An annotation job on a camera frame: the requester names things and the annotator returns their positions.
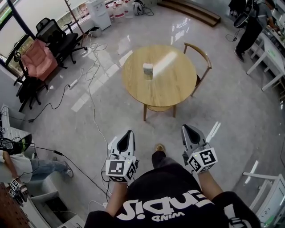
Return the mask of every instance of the wooden step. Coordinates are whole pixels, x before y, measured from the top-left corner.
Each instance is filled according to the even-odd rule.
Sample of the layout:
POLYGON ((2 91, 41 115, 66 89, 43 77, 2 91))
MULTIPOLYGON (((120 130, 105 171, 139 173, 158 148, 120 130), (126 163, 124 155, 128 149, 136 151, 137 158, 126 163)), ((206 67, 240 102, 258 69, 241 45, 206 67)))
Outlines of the wooden step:
POLYGON ((208 14, 208 10, 205 10, 199 6, 190 4, 188 2, 176 2, 175 0, 163 0, 162 2, 158 2, 157 5, 164 6, 166 8, 170 8, 176 10, 178 12, 185 13, 195 19, 198 19, 212 27, 214 27, 219 21, 220 17, 214 17, 215 14, 208 14))

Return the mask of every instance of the yellow shoe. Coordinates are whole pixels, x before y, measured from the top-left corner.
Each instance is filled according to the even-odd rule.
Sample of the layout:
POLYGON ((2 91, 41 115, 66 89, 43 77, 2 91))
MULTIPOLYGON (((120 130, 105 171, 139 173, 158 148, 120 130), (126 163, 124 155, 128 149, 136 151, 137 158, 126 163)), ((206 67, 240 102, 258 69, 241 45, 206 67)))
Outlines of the yellow shoe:
POLYGON ((163 151, 163 152, 165 152, 165 147, 164 147, 164 145, 161 144, 161 143, 157 144, 157 145, 155 146, 155 151, 156 151, 156 152, 157 152, 157 151, 163 151))

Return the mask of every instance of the black chair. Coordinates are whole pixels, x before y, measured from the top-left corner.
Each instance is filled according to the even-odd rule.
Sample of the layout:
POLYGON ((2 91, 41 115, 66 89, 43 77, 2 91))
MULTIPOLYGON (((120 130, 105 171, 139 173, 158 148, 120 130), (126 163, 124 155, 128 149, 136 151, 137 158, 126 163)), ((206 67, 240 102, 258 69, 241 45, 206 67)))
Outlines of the black chair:
POLYGON ((27 101, 30 99, 29 108, 32 109, 32 102, 34 99, 36 99, 37 103, 41 105, 37 94, 43 89, 46 88, 48 90, 48 86, 44 81, 41 81, 37 79, 36 77, 30 77, 28 71, 25 69, 22 61, 21 61, 21 54, 19 52, 16 52, 14 55, 14 61, 19 62, 19 65, 24 73, 23 76, 19 76, 16 81, 14 82, 14 86, 17 82, 22 83, 16 97, 19 97, 20 102, 22 103, 19 112, 21 112, 27 103, 27 101))
POLYGON ((58 65, 63 68, 67 68, 63 65, 63 61, 68 55, 75 64, 76 61, 73 60, 72 53, 81 49, 87 50, 87 47, 75 48, 80 43, 77 42, 78 34, 73 33, 70 24, 71 22, 65 24, 70 29, 70 34, 62 31, 54 19, 44 18, 36 26, 38 31, 36 34, 37 39, 47 44, 58 65))

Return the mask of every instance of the pink armchair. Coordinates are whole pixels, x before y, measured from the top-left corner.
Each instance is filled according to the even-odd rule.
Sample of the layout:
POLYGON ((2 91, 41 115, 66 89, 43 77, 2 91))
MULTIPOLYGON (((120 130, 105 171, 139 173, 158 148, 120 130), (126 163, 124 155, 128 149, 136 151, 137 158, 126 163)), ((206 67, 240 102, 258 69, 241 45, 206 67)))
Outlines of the pink armchair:
POLYGON ((35 40, 21 56, 24 66, 31 77, 44 81, 56 69, 57 61, 45 43, 35 40))

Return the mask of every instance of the wooden pole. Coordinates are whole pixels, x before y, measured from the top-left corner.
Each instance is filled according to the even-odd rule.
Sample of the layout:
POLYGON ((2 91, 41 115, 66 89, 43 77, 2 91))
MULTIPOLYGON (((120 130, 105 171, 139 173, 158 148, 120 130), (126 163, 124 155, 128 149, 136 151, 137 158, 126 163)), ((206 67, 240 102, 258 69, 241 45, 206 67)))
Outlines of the wooden pole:
POLYGON ((71 10, 71 8, 70 8, 70 4, 68 4, 68 0, 64 0, 64 1, 65 1, 66 5, 67 5, 67 7, 68 7, 68 10, 69 10, 70 14, 72 15, 73 19, 75 20, 76 24, 78 25, 80 31, 82 32, 82 35, 83 35, 82 41, 81 41, 81 46, 82 46, 82 45, 83 45, 83 40, 85 39, 86 34, 83 32, 83 30, 82 30, 80 24, 78 23, 78 21, 77 21, 75 15, 73 14, 73 12, 72 12, 72 10, 71 10))

